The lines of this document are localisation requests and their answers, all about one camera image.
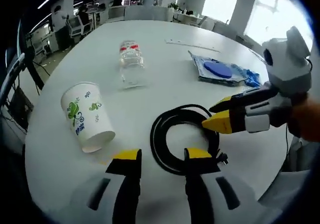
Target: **office floor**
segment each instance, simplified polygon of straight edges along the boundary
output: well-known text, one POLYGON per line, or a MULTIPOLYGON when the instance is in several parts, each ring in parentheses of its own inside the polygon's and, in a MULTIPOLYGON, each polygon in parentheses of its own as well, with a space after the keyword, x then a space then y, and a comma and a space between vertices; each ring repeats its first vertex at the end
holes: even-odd
MULTIPOLYGON (((51 73, 55 70, 61 60, 70 52, 72 47, 65 51, 57 51, 49 56, 47 59, 42 60, 41 65, 45 68, 45 70, 51 75, 51 73)), ((38 74, 40 75, 42 81, 45 83, 49 78, 49 75, 44 71, 40 66, 36 67, 38 74)))

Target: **blue disc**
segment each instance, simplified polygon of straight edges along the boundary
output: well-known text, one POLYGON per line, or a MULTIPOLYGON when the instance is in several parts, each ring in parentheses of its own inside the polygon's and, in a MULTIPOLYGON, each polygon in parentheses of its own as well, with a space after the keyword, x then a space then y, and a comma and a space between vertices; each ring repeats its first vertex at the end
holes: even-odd
POLYGON ((211 73, 225 79, 230 79, 232 77, 232 71, 229 67, 225 66, 220 62, 206 61, 204 67, 211 73))

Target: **paper cup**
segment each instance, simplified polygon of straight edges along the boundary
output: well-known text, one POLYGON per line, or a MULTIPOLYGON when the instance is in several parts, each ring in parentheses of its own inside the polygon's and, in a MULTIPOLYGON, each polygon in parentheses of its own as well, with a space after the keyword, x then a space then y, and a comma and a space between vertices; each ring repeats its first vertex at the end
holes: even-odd
POLYGON ((70 87, 61 98, 61 107, 83 152, 100 150, 115 137, 97 84, 81 82, 70 87))

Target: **potted plant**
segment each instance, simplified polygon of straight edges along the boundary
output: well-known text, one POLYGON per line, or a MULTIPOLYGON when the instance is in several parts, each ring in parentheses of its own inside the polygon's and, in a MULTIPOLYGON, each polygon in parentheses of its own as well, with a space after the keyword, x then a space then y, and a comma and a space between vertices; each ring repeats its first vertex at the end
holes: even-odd
POLYGON ((179 9, 179 5, 177 5, 176 3, 171 3, 168 5, 168 8, 177 11, 179 9))

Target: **plastic bottle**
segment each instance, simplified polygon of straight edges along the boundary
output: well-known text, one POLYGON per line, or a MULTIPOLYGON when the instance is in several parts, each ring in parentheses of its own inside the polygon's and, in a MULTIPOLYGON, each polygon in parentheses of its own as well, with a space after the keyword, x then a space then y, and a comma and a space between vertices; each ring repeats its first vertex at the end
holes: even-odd
POLYGON ((135 41, 124 41, 120 46, 120 74, 123 88, 146 85, 145 66, 139 45, 135 41))

